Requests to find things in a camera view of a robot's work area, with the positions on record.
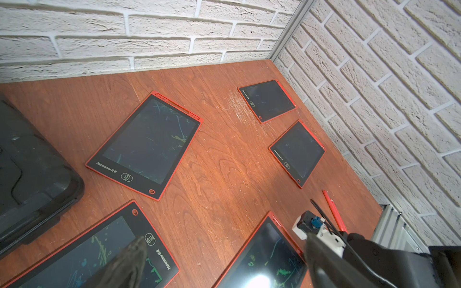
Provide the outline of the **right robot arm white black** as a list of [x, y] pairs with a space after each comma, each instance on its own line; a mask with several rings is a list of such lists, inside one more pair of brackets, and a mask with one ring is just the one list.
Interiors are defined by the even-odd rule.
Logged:
[[461, 248], [430, 246], [428, 253], [413, 253], [385, 248], [360, 234], [349, 234], [343, 258], [374, 284], [386, 288], [364, 266], [398, 288], [459, 288], [461, 286]]

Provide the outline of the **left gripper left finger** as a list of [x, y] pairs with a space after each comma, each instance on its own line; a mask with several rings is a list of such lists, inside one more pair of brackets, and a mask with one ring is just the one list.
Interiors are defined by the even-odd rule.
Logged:
[[102, 270], [89, 278], [82, 288], [138, 288], [147, 257], [147, 244], [138, 237]]

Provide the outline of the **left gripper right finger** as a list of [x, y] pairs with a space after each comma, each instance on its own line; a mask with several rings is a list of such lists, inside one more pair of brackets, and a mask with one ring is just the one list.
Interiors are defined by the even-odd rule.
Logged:
[[375, 284], [324, 244], [308, 234], [304, 258], [315, 288], [374, 288]]

